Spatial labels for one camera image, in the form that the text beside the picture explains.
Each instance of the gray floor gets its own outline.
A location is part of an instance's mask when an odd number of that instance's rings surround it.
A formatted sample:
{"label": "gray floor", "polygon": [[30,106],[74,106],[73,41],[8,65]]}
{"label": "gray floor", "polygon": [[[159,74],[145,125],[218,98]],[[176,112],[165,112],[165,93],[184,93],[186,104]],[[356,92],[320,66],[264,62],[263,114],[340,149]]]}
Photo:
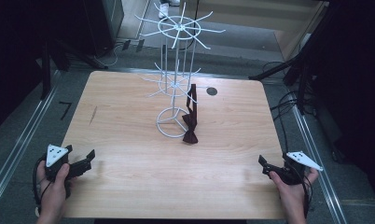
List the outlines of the gray floor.
{"label": "gray floor", "polygon": [[[149,9],[147,17],[157,20],[157,12],[154,9],[153,7]],[[176,8],[172,8],[171,13],[176,15]],[[228,32],[202,37],[202,41],[211,45],[212,48],[211,50],[198,49],[196,54],[195,66],[201,68],[202,76],[246,79],[277,64],[267,63],[282,60],[272,31],[221,24],[210,25]],[[146,23],[143,27],[143,34],[147,34],[145,32],[150,32],[153,29],[151,24]],[[154,63],[158,62],[160,57],[159,38],[146,37],[145,46],[141,51],[137,51],[134,44],[137,44],[137,40],[132,40],[132,45],[126,50],[117,48],[115,50],[117,57],[113,52],[109,52],[108,55],[98,60],[102,63],[113,64],[109,66],[110,71],[155,72]],[[90,72],[93,71],[80,60],[71,58],[71,62],[72,66],[69,72],[57,73],[58,75],[53,78],[53,84],[57,89],[53,97],[49,99],[49,108],[43,114],[43,118],[37,122],[36,131],[27,136],[25,142],[20,139],[21,133],[29,123],[36,107],[41,103],[39,101],[40,85],[26,97],[25,101],[0,128],[0,179],[11,174],[10,180],[4,179],[4,182],[7,182],[6,187],[0,188],[0,191],[3,192],[0,197],[0,223],[35,222],[35,202],[31,192],[33,165],[35,160],[46,150],[48,144],[60,145],[62,143],[80,94]],[[281,97],[289,89],[296,89],[296,87],[288,89],[283,85],[283,76],[284,73],[279,72],[262,81],[269,106],[278,105]],[[64,119],[61,117],[65,112],[65,105],[60,102],[72,103],[72,107]],[[341,211],[346,220],[344,221],[344,218],[341,218],[340,221],[334,219],[333,210],[329,208],[331,207],[329,204],[333,201],[326,197],[326,186],[317,181],[313,185],[312,206],[308,215],[309,223],[375,223],[375,195],[366,175],[353,164],[334,162],[330,154],[330,145],[325,139],[318,121],[310,115],[305,115],[304,120],[308,123],[312,140],[321,163],[326,169],[326,173],[321,174],[321,177],[328,177],[330,187],[336,193],[336,199],[340,202]],[[283,123],[290,150],[302,150],[309,154],[309,144],[302,137],[294,110],[283,115]],[[280,120],[277,119],[274,125],[282,149],[285,149]],[[17,158],[16,166],[10,166],[10,162],[7,162],[6,169],[2,169],[10,155],[10,160]],[[285,223],[283,220],[248,220],[247,222]],[[93,220],[65,218],[62,223],[93,223]]]}

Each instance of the brown bow tie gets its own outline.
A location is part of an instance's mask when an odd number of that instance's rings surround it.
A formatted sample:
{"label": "brown bow tie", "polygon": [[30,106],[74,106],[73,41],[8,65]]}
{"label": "brown bow tie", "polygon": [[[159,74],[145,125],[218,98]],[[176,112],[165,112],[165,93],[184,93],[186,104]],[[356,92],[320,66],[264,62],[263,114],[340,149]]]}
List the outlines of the brown bow tie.
{"label": "brown bow tie", "polygon": [[182,116],[182,119],[188,126],[188,130],[184,136],[184,142],[195,144],[199,142],[194,133],[194,129],[197,126],[197,103],[195,103],[197,102],[196,84],[191,84],[190,91],[187,92],[187,95],[189,95],[194,101],[192,102],[192,110],[190,109],[190,97],[187,97],[187,109],[189,114]]}

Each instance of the hand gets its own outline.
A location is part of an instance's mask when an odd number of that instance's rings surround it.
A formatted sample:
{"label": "hand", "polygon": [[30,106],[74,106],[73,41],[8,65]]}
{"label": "hand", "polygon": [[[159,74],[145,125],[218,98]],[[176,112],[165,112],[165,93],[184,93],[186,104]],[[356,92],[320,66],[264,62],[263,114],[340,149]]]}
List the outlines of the hand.
{"label": "hand", "polygon": [[69,173],[69,164],[65,163],[57,173],[54,183],[46,179],[45,161],[39,163],[36,176],[40,182],[40,190],[45,193],[41,199],[41,214],[37,220],[39,223],[59,223],[65,212],[65,186],[64,181]]}
{"label": "hand", "polygon": [[[319,176],[318,171],[310,168],[307,179],[313,183]],[[306,223],[304,216],[304,189],[302,185],[287,185],[274,171],[270,172],[271,180],[277,186],[281,196],[286,220],[289,224]]]}

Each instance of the black equipment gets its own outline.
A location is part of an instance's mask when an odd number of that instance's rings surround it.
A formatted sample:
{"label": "black equipment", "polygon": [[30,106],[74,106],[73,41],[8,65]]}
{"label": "black equipment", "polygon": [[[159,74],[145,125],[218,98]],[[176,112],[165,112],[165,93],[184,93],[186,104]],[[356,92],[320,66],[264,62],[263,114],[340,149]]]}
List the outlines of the black equipment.
{"label": "black equipment", "polygon": [[324,35],[326,35],[326,33],[328,32],[328,26],[332,22],[335,15],[338,13],[339,9],[339,3],[330,1],[324,18],[321,19],[316,29],[312,32],[311,37],[308,39],[307,43],[303,46],[298,55],[285,63],[281,63],[273,67],[269,71],[249,77],[249,79],[262,80],[263,78],[270,77],[271,75],[290,67],[290,69],[286,73],[286,76],[284,77],[284,84],[287,86],[291,86],[296,82],[298,78],[300,78],[297,106],[300,113],[304,114],[303,101],[307,78],[309,76],[309,65],[311,61],[315,60],[315,52],[320,51],[326,44]]}
{"label": "black equipment", "polygon": [[[37,188],[37,180],[36,180],[36,172],[39,166],[39,163],[41,161],[45,161],[45,172],[46,172],[46,179],[49,181],[48,186],[56,180],[57,173],[62,168],[63,164],[68,163],[68,154],[72,151],[72,146],[67,146],[65,148],[66,150],[57,149],[54,146],[49,146],[48,152],[45,153],[42,157],[40,157],[34,167],[33,170],[33,193],[35,202],[37,205],[38,213],[41,212],[41,199],[42,197],[39,197],[38,194],[38,188]],[[65,192],[66,192],[66,198],[68,198],[71,195],[70,190],[70,182],[69,180],[83,175],[86,171],[91,169],[91,161],[95,157],[95,151],[94,149],[87,155],[86,159],[82,161],[77,161],[73,164],[70,164],[69,173],[68,176],[65,178]]]}
{"label": "black equipment", "polygon": [[309,212],[309,206],[311,202],[311,197],[309,196],[309,191],[307,190],[306,183],[304,182],[304,171],[306,166],[300,164],[289,157],[286,156],[286,153],[283,153],[284,158],[284,167],[277,167],[271,164],[268,164],[267,161],[260,155],[258,162],[263,166],[263,174],[270,177],[270,171],[274,171],[278,176],[286,183],[287,185],[302,185],[304,189],[304,216],[307,217]]}
{"label": "black equipment", "polygon": [[101,56],[114,47],[124,18],[121,0],[60,0],[38,5],[46,13],[49,37],[89,55]]}
{"label": "black equipment", "polygon": [[0,126],[41,81],[32,15],[23,1],[0,0]]}

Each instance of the rotating display rack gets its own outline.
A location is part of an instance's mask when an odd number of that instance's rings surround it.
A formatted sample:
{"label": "rotating display rack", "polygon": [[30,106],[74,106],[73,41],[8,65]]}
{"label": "rotating display rack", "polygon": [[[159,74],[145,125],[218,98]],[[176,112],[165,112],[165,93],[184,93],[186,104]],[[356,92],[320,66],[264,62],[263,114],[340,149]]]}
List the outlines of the rotating display rack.
{"label": "rotating display rack", "polygon": [[[156,9],[160,13],[162,13],[159,7],[156,4],[154,5]],[[155,82],[159,85],[159,90],[150,94],[149,97],[152,97],[159,93],[163,93],[171,97],[171,106],[165,108],[159,113],[156,122],[157,127],[161,133],[168,137],[174,138],[184,136],[185,132],[188,130],[187,127],[180,121],[180,118],[183,115],[188,114],[188,112],[179,106],[175,106],[176,97],[186,96],[189,97],[194,104],[198,103],[188,94],[191,86],[190,78],[199,73],[201,70],[199,68],[197,71],[193,72],[194,54],[196,51],[197,43],[199,43],[206,49],[210,49],[200,41],[199,35],[201,32],[225,32],[225,30],[216,31],[201,28],[199,21],[210,17],[213,12],[199,19],[192,20],[191,18],[187,18],[184,16],[185,8],[186,3],[184,4],[181,16],[168,16],[163,13],[164,18],[160,21],[152,21],[135,16],[141,21],[156,23],[159,29],[157,32],[153,32],[150,34],[141,34],[141,36],[162,35],[160,65],[155,63],[155,66],[159,69],[161,74],[160,79],[153,80],[143,78],[143,80]],[[170,72],[168,71],[168,66],[171,52],[174,53],[174,70]],[[177,127],[179,127],[177,129],[178,132],[170,133],[166,128],[164,128],[168,124],[176,125]]]}

